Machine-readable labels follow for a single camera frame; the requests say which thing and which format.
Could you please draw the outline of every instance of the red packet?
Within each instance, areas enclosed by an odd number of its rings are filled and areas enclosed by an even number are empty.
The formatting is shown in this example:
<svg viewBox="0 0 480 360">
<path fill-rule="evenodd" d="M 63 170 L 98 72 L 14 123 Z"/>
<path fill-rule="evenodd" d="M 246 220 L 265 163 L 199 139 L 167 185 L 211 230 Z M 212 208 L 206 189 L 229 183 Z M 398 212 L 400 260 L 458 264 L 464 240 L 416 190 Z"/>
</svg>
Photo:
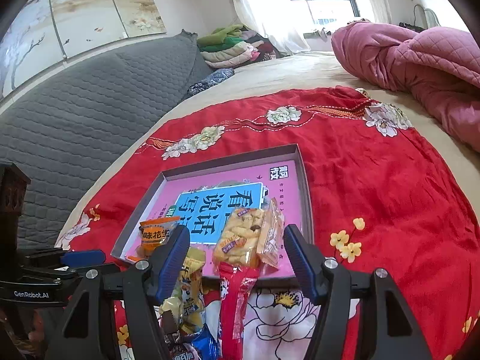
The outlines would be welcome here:
<svg viewBox="0 0 480 360">
<path fill-rule="evenodd" d="M 220 273 L 220 319 L 218 322 L 219 360 L 243 359 L 243 320 L 247 300 L 258 279 L 258 269 L 233 267 L 221 262 Z"/>
</svg>

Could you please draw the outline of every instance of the yellow flower print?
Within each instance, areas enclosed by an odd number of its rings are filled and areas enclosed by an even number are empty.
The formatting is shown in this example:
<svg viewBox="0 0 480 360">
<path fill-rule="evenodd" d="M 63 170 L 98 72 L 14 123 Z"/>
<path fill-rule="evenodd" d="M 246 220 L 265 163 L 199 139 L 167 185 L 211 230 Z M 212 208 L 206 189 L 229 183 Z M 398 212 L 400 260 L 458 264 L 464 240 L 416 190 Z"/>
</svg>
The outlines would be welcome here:
<svg viewBox="0 0 480 360">
<path fill-rule="evenodd" d="M 337 233 L 332 233 L 330 235 L 330 245 L 335 246 L 338 250 L 340 250 L 350 239 L 350 236 L 347 234 L 345 230 L 340 231 Z"/>
<path fill-rule="evenodd" d="M 127 325 L 123 325 L 123 326 L 120 328 L 120 331 L 117 332 L 118 344 L 119 344 L 119 345 L 125 345 L 126 342 L 127 342 L 127 338 L 128 338 L 129 335 L 130 335 L 130 333 L 128 332 L 128 326 L 127 326 Z"/>
<path fill-rule="evenodd" d="M 100 220 L 100 215 L 97 214 L 93 208 L 90 209 L 90 214 L 93 216 L 93 221 L 94 221 L 94 222 Z"/>
<path fill-rule="evenodd" d="M 465 321 L 465 323 L 463 324 L 462 332 L 463 333 L 468 333 L 471 325 L 472 325 L 472 317 L 468 318 Z"/>
<path fill-rule="evenodd" d="M 348 259 L 349 263 L 352 263 L 355 261 L 355 257 L 360 256 L 362 253 L 361 247 L 361 242 L 351 242 L 347 246 L 343 246 L 340 249 L 340 256 L 342 256 L 344 259 Z"/>
<path fill-rule="evenodd" d="M 365 221 L 363 220 L 363 218 L 355 218 L 353 220 L 353 224 L 355 225 L 355 228 L 357 230 L 362 231 L 365 228 Z"/>
</svg>

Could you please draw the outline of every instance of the gray quilted cover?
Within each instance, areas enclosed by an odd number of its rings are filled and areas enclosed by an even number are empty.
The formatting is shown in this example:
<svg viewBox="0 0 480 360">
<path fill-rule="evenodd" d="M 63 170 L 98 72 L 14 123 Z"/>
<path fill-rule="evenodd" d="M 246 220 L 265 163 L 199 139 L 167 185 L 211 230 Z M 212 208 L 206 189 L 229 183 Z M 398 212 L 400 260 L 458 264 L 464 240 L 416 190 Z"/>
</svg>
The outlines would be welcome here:
<svg viewBox="0 0 480 360">
<path fill-rule="evenodd" d="M 32 179 L 18 245 L 53 246 L 100 175 L 212 70 L 196 35 L 121 47 L 69 67 L 0 115 L 0 160 Z"/>
</svg>

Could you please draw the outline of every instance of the pink quilt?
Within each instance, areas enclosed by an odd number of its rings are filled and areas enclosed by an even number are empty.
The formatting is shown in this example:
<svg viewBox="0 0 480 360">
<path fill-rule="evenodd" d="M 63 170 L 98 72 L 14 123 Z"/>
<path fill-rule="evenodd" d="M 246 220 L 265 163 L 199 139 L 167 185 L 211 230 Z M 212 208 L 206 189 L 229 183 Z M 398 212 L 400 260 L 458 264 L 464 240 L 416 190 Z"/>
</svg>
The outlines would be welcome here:
<svg viewBox="0 0 480 360">
<path fill-rule="evenodd" d="M 468 32 L 361 21 L 337 30 L 332 47 L 346 71 L 411 92 L 446 132 L 480 152 L 480 49 Z"/>
</svg>

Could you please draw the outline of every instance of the silver screw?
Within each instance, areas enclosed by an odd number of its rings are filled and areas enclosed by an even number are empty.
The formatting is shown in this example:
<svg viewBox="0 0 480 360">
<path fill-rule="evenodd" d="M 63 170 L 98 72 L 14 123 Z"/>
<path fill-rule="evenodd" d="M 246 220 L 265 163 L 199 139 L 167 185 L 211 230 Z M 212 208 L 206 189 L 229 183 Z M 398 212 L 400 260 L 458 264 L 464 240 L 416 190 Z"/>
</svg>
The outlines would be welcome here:
<svg viewBox="0 0 480 360">
<path fill-rule="evenodd" d="M 375 269 L 375 274 L 379 277 L 379 278 L 386 278 L 388 276 L 388 272 L 383 269 L 383 268 L 377 268 Z"/>
<path fill-rule="evenodd" d="M 138 261 L 135 264 L 135 268 L 140 269 L 141 271 L 143 271 L 144 269 L 147 269 L 148 268 L 148 261 L 145 260 L 145 259 L 141 259 L 140 261 Z"/>
<path fill-rule="evenodd" d="M 330 269 L 335 269 L 338 267 L 338 263 L 336 259 L 326 259 L 324 264 L 327 268 L 330 268 Z"/>
<path fill-rule="evenodd" d="M 86 277 L 87 279 L 95 279 L 98 275 L 98 271 L 96 269 L 90 269 L 90 271 L 87 272 Z"/>
</svg>

